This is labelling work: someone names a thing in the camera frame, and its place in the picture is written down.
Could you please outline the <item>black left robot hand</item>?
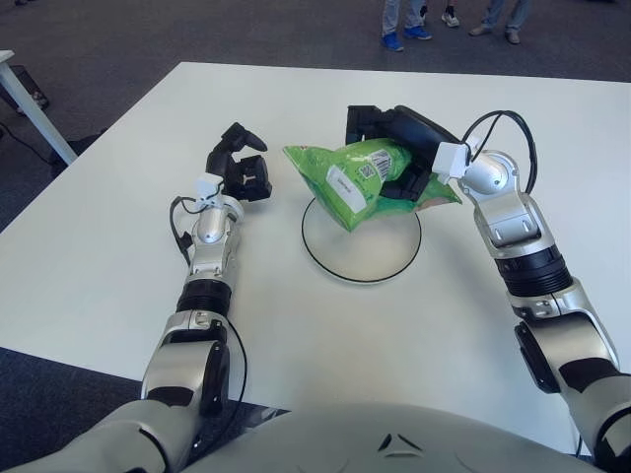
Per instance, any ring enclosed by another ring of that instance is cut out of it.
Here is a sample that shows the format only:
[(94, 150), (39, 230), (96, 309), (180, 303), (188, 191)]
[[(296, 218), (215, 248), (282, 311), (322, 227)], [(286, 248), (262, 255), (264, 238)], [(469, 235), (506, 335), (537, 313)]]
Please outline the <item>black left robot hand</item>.
[(272, 184), (265, 159), (260, 154), (238, 161), (233, 157), (233, 153), (245, 147), (258, 152), (267, 151), (266, 144), (259, 137), (234, 122), (209, 153), (205, 171), (223, 178), (224, 195), (248, 202), (268, 199), (272, 193)]

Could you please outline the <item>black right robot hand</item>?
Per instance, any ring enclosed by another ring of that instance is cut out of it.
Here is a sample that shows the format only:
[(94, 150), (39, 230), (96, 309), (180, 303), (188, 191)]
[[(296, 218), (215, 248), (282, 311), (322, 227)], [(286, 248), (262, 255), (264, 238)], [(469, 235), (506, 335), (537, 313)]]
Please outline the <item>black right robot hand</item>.
[(377, 138), (388, 138), (411, 154), (410, 163), (399, 177), (383, 185), (380, 195), (409, 201), (417, 201), (427, 187), (440, 144), (460, 143), (454, 134), (404, 105), (386, 111), (374, 105), (349, 105), (345, 143)]

